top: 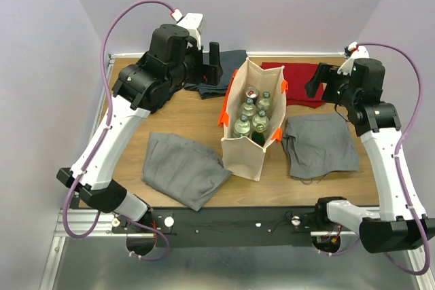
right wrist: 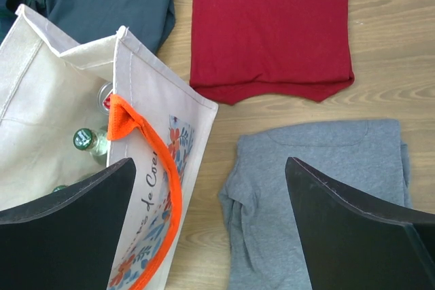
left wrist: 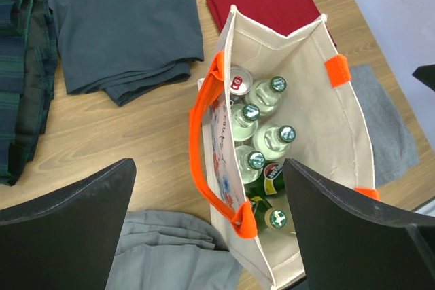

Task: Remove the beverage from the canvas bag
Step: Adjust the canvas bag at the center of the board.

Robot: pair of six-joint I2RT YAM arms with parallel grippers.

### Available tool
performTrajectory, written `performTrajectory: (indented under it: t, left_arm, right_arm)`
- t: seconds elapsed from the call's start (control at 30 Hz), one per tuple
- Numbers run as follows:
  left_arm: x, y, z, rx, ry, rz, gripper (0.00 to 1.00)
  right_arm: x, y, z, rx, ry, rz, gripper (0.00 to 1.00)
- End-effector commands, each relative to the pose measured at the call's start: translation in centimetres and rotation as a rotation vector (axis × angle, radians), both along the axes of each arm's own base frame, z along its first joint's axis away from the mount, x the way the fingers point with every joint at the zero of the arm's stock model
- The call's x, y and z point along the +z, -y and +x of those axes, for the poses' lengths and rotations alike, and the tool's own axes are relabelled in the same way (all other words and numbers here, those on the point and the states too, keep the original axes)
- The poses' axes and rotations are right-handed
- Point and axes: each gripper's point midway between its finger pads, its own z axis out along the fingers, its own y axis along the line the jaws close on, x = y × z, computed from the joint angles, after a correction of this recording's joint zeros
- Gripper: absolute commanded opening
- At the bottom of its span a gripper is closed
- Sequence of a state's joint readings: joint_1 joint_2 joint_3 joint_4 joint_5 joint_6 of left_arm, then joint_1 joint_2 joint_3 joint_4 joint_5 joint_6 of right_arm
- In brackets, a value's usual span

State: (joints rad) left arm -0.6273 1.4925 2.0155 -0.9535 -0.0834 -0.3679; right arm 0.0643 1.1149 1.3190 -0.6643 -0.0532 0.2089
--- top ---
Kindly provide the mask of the green glass bottle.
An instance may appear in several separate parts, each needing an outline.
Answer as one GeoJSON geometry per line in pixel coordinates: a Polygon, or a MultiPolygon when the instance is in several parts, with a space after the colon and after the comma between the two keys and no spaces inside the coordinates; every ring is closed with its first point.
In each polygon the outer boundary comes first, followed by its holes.
{"type": "Polygon", "coordinates": [[[257,124],[251,134],[251,140],[261,147],[264,147],[266,141],[264,131],[264,124],[257,124]]]}

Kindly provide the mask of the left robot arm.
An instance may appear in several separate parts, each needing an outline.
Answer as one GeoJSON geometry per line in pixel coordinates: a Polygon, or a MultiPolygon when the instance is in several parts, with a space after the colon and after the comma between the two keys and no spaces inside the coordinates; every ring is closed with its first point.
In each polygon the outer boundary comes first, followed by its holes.
{"type": "Polygon", "coordinates": [[[188,29],[161,25],[149,50],[119,72],[105,119],[84,153],[72,167],[61,168],[57,179],[89,207],[123,215],[134,231],[146,231],[150,206],[112,178],[116,164],[136,129],[173,93],[185,83],[216,85],[222,74],[219,43],[210,42],[209,62],[204,63],[203,47],[188,29]]]}

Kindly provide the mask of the beige canvas bag orange handles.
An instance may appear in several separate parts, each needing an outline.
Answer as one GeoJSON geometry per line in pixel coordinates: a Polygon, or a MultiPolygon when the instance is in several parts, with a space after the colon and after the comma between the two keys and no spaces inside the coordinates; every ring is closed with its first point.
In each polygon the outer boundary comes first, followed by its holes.
{"type": "Polygon", "coordinates": [[[263,69],[250,59],[234,72],[219,125],[224,168],[259,181],[266,150],[282,140],[288,83],[284,66],[263,69]]]}

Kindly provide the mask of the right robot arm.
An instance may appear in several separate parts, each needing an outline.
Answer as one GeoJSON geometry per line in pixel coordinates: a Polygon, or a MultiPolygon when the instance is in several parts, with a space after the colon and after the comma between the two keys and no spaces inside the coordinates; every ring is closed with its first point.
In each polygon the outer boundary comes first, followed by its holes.
{"type": "Polygon", "coordinates": [[[426,215],[413,189],[406,160],[396,148],[402,132],[396,108],[381,100],[385,67],[371,58],[355,59],[349,74],[338,66],[320,63],[305,85],[307,96],[325,84],[322,98],[346,108],[368,154],[379,198],[373,213],[342,197],[320,198],[313,223],[328,230],[336,223],[355,232],[369,253],[405,251],[434,237],[434,219],[426,215]]]}

